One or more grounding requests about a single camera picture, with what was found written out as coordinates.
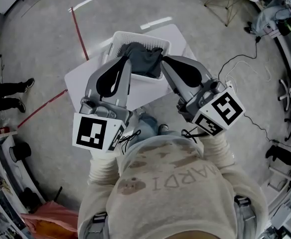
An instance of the dark cloth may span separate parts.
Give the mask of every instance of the dark cloth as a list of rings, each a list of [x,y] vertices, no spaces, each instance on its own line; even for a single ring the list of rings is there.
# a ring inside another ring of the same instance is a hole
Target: dark cloth
[[[122,45],[119,57],[127,56],[130,59],[132,73],[148,76],[151,78],[159,78],[161,69],[160,61],[162,59],[161,48],[153,48],[147,50],[141,43],[132,42]]]
[[[8,110],[10,108],[17,108],[19,99],[17,98],[4,98],[6,96],[13,95],[15,93],[23,93],[26,85],[23,82],[20,83],[0,83],[0,111]]]
[[[266,152],[265,158],[273,157],[273,161],[275,161],[276,158],[280,159],[282,162],[284,162],[286,165],[291,166],[291,152],[280,148],[278,146],[272,145],[272,147]]]

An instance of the black pants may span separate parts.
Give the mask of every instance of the black pants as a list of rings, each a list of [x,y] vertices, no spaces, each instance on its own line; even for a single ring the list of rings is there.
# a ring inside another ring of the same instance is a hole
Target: black pants
[[[25,91],[26,84],[24,82],[19,83],[0,83],[0,111],[8,110],[10,108],[17,108],[19,99],[17,98],[4,98],[16,93],[23,93]]]
[[[273,158],[278,158],[286,165],[291,166],[291,152],[288,150],[273,145],[266,153],[266,158],[270,156],[273,156]]]

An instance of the person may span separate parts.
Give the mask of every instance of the person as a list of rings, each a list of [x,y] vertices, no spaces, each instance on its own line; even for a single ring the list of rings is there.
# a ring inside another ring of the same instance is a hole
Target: person
[[[291,152],[281,147],[272,145],[271,148],[266,152],[265,158],[272,157],[275,161],[277,158],[284,162],[286,165],[291,166]]]
[[[200,137],[203,152],[146,113],[134,133],[120,168],[116,158],[93,154],[79,239],[233,239],[262,232],[265,196],[234,162],[223,133]],[[239,198],[248,215],[238,211]],[[252,224],[243,229],[242,220]]]
[[[34,82],[35,80],[30,78],[26,82],[0,83],[0,111],[18,108],[21,113],[25,113],[26,108],[21,99],[5,97],[16,93],[26,93]]]
[[[244,30],[257,36],[266,35],[264,28],[267,25],[271,29],[277,29],[276,21],[283,22],[288,18],[291,18],[291,0],[273,0],[259,13],[253,22],[249,21],[247,23],[248,27],[244,27]]]

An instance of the laundry basket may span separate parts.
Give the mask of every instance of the laundry basket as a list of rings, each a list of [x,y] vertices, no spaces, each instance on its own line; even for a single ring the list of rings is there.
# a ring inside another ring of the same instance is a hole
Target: laundry basket
[[[167,40],[163,40],[160,38],[144,35],[144,34],[136,34],[130,32],[122,32],[117,31],[115,32],[112,38],[112,46],[109,50],[109,53],[105,57],[104,61],[108,62],[114,58],[116,58],[121,50],[122,45],[129,44],[132,42],[138,42],[143,44],[148,50],[152,50],[153,48],[162,48],[162,55],[166,56],[169,54],[171,43]],[[138,74],[131,74],[131,77],[141,81],[147,82],[158,82],[164,79],[164,75],[161,72],[159,78],[150,78],[147,76],[142,76]]]

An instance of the black bucket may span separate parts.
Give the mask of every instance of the black bucket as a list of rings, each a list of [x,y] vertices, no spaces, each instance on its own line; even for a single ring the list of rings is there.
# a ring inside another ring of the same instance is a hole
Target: black bucket
[[[22,142],[14,147],[9,148],[11,159],[16,163],[19,160],[25,159],[31,155],[31,149],[27,142]]]

